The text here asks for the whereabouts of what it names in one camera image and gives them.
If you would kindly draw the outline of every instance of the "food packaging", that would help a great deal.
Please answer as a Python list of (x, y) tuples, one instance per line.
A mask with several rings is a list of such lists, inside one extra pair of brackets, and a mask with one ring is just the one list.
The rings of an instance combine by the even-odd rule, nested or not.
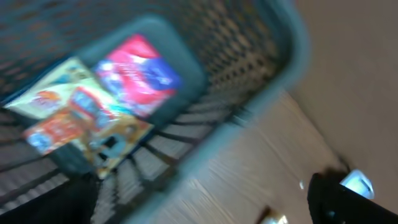
[(143, 118), (150, 116), (181, 85), (171, 66), (139, 34), (100, 61), (95, 72), (123, 106)]
[(44, 156), (79, 138), (84, 131), (79, 120), (64, 108), (25, 130), (24, 136)]
[(48, 71), (21, 96), (7, 103), (5, 108), (29, 118), (44, 119), (63, 108), (79, 86), (97, 89), (100, 95), (109, 95), (91, 70), (78, 58), (72, 57)]

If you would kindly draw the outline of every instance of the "wooden floor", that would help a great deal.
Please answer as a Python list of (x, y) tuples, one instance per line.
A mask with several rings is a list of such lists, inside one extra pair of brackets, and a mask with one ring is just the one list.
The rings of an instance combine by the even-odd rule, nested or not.
[(325, 141), (398, 213), (398, 1), (296, 1), (312, 64), (292, 96)]
[(183, 181), (149, 223), (250, 224), (266, 205), (290, 223), (311, 223), (307, 184), (327, 166), (338, 166), (335, 155), (296, 102), (281, 93), (232, 145)]

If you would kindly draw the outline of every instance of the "shopping basket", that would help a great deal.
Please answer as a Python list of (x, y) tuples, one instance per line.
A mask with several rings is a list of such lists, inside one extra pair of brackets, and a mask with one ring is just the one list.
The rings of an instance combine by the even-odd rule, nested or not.
[[(148, 216), (157, 191), (172, 189), (234, 139), (278, 90), (296, 82), (308, 60), (305, 29), (289, 0), (0, 4), (3, 105), (58, 60), (77, 55), (92, 67), (135, 32), (144, 34), (183, 78), (183, 94), (155, 115), (155, 131), (99, 182), (94, 223), (117, 222), (143, 203), (146, 209), (136, 215)], [(1, 110), (0, 214), (90, 172), (72, 146), (40, 157), (21, 137), (35, 122)]]

